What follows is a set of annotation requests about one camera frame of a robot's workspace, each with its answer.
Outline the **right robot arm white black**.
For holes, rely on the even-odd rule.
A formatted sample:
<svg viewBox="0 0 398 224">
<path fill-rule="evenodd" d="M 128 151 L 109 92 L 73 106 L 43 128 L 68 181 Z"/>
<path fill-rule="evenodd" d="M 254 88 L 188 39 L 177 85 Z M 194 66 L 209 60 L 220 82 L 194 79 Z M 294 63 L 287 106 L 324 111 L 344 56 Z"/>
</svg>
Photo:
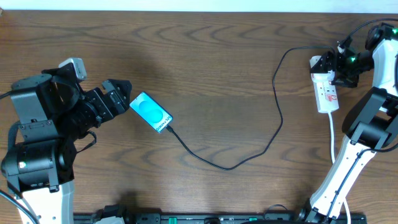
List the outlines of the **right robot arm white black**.
<svg viewBox="0 0 398 224">
<path fill-rule="evenodd" d="M 360 74 L 373 72 L 371 89 L 354 105 L 342 124 L 341 149 L 325 180 L 307 200 L 296 220 L 337 223 L 341 207 L 363 167 L 377 154 L 397 149 L 397 27 L 376 19 L 364 52 L 351 48 L 352 36 L 338 42 L 337 52 L 310 59 L 317 98 L 335 104 L 337 86 L 355 88 Z"/>
</svg>

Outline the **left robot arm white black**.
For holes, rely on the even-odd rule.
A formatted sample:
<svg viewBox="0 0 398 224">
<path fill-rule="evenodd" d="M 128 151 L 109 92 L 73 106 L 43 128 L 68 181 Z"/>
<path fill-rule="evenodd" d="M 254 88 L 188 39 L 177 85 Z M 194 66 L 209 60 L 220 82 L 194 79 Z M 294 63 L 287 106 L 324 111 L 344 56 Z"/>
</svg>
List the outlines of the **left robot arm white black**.
<svg viewBox="0 0 398 224">
<path fill-rule="evenodd" d="M 85 91 L 86 78 L 82 60 L 70 58 L 13 83 L 7 93 L 19 119 L 1 162 L 7 181 L 1 195 L 23 223 L 73 222 L 75 142 L 128 109 L 129 81 L 108 79 Z"/>
</svg>

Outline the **black mounting rail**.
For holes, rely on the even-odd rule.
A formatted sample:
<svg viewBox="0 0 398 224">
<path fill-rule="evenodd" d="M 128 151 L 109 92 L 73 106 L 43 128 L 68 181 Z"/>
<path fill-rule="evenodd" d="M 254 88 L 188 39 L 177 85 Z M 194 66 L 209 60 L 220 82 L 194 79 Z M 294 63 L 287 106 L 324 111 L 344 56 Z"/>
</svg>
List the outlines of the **black mounting rail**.
<svg viewBox="0 0 398 224">
<path fill-rule="evenodd" d="M 74 214 L 74 223 L 100 223 L 100 214 Z M 204 223 L 309 223 L 296 222 L 292 213 L 267 213 L 261 214 L 207 214 L 207 215 L 187 215 L 187 214 L 159 214 L 159 213 L 135 213 L 129 215 L 127 223 L 137 224 L 204 224 Z M 351 215 L 351 223 L 367 224 L 365 215 Z"/>
</svg>

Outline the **Samsung Galaxy smartphone teal screen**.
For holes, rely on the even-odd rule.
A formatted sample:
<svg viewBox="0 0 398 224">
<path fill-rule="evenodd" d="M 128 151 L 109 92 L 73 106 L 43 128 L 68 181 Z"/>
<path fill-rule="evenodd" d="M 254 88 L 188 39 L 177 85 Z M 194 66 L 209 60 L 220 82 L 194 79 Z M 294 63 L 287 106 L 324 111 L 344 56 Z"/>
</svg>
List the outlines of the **Samsung Galaxy smartphone teal screen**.
<svg viewBox="0 0 398 224">
<path fill-rule="evenodd" d="M 158 133 L 173 121 L 173 116 L 144 91 L 133 99 L 129 106 Z"/>
</svg>

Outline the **white USB charger plug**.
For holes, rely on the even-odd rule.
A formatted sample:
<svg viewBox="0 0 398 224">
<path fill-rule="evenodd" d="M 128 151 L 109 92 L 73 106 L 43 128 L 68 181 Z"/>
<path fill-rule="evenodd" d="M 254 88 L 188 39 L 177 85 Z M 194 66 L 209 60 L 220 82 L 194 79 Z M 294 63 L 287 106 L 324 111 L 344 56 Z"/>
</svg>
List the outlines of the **white USB charger plug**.
<svg viewBox="0 0 398 224">
<path fill-rule="evenodd" d="M 335 72 L 330 56 L 313 56 L 310 59 L 310 76 L 314 83 L 332 81 L 335 77 Z"/>
</svg>

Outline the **white power strip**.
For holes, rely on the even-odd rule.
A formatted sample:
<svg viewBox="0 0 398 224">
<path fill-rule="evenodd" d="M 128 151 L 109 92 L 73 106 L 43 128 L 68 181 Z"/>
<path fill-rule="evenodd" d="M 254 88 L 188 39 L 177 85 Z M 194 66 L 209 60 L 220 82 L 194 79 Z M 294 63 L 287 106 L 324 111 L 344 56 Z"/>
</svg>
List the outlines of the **white power strip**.
<svg viewBox="0 0 398 224">
<path fill-rule="evenodd" d="M 331 84 L 334 79 L 334 71 L 327 73 L 311 73 L 315 100 L 319 113 L 331 113 L 339 109 L 336 86 Z"/>
</svg>

